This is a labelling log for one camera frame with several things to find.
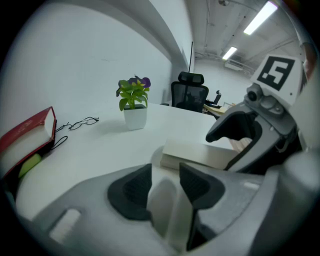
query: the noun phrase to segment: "potted plant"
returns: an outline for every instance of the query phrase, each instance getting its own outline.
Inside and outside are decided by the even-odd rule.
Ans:
[[[137,77],[129,80],[120,80],[119,88],[116,90],[116,96],[119,95],[122,99],[119,101],[119,108],[124,111],[124,119],[129,130],[137,130],[145,127],[147,122],[147,107],[149,87],[151,86],[150,79]]]

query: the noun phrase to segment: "book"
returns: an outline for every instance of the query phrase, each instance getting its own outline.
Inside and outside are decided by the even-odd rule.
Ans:
[[[48,107],[0,138],[0,179],[54,139],[56,116]]]
[[[180,163],[195,163],[224,170],[237,151],[201,143],[167,139],[160,164],[179,170]]]

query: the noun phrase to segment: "office chair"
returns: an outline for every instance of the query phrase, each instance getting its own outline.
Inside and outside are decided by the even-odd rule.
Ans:
[[[202,74],[181,72],[178,81],[171,84],[172,106],[202,113],[209,89]]]
[[[220,93],[219,90],[217,90],[217,91],[216,91],[216,97],[215,97],[215,99],[214,99],[214,101],[213,101],[213,105],[217,105],[217,104],[218,104],[218,101],[220,100],[220,98],[221,98],[221,93]]]

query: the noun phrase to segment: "mesh chair back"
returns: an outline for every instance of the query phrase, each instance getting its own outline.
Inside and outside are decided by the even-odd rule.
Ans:
[[[202,113],[209,89],[203,85],[173,82],[171,93],[173,107]]]

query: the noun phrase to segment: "air conditioner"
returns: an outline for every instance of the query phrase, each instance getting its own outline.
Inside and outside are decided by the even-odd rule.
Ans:
[[[224,66],[226,68],[229,68],[229,69],[232,69],[232,70],[237,70],[237,71],[244,69],[244,65],[243,64],[241,64],[241,63],[239,63],[237,61],[234,61],[232,59],[228,59],[225,62]]]

